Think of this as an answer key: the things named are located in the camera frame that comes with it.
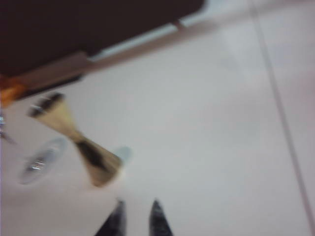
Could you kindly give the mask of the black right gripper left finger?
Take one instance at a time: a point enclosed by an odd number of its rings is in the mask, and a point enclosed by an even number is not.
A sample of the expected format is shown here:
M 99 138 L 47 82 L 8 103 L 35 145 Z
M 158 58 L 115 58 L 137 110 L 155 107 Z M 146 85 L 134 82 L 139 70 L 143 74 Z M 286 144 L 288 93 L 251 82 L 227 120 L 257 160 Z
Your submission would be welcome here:
M 115 208 L 96 232 L 95 236 L 126 235 L 126 204 L 118 200 Z

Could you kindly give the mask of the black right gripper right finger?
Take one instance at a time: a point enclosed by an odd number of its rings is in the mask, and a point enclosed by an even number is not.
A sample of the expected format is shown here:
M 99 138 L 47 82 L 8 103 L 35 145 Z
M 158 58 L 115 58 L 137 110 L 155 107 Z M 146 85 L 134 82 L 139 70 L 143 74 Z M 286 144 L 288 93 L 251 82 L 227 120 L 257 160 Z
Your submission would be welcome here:
M 163 207 L 158 199 L 153 201 L 149 215 L 149 236 L 173 236 Z

